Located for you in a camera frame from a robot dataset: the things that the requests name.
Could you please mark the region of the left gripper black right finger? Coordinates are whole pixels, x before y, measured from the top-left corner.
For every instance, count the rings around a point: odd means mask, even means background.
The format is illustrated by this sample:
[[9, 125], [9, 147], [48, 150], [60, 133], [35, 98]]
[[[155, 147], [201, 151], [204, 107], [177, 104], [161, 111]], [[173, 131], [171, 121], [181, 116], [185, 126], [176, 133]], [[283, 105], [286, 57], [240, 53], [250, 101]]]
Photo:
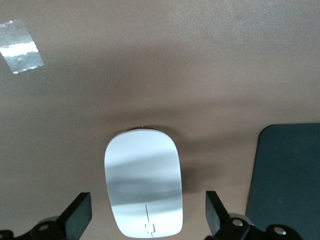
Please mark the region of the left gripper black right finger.
[[211, 232], [205, 240], [247, 240], [250, 225], [231, 217], [215, 191], [205, 193], [205, 216]]

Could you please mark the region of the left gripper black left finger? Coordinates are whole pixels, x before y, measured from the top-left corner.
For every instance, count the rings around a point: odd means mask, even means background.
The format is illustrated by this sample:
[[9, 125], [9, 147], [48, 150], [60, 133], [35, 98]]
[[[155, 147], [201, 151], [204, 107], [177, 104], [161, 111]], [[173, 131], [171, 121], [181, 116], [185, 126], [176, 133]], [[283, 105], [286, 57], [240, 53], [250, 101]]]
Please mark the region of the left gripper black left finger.
[[91, 194], [82, 192], [61, 215], [37, 224], [32, 229], [32, 240], [80, 240], [91, 220]]

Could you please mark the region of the small clear tape patch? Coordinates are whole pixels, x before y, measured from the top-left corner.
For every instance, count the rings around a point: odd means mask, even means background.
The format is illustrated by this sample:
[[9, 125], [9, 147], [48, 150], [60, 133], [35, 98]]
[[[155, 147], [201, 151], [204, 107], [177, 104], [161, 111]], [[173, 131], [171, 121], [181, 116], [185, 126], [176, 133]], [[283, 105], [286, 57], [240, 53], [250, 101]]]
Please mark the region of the small clear tape patch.
[[22, 19], [0, 24], [0, 54], [13, 74], [44, 65], [39, 50]]

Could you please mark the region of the black mouse pad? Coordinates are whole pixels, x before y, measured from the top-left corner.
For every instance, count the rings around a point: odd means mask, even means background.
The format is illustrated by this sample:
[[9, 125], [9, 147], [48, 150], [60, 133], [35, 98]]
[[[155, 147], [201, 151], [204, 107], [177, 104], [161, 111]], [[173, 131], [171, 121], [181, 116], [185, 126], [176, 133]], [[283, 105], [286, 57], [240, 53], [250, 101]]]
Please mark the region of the black mouse pad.
[[258, 136], [246, 216], [320, 240], [320, 123], [274, 124]]

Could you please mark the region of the white computer mouse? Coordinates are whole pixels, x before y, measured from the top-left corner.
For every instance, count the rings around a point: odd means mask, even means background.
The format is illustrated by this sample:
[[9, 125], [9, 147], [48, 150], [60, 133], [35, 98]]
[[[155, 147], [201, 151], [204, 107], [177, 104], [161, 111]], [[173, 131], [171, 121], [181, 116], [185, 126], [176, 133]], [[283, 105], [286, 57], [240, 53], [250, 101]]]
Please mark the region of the white computer mouse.
[[122, 132], [104, 155], [111, 210], [129, 238], [164, 238], [183, 227], [183, 191], [177, 146], [166, 133], [148, 128]]

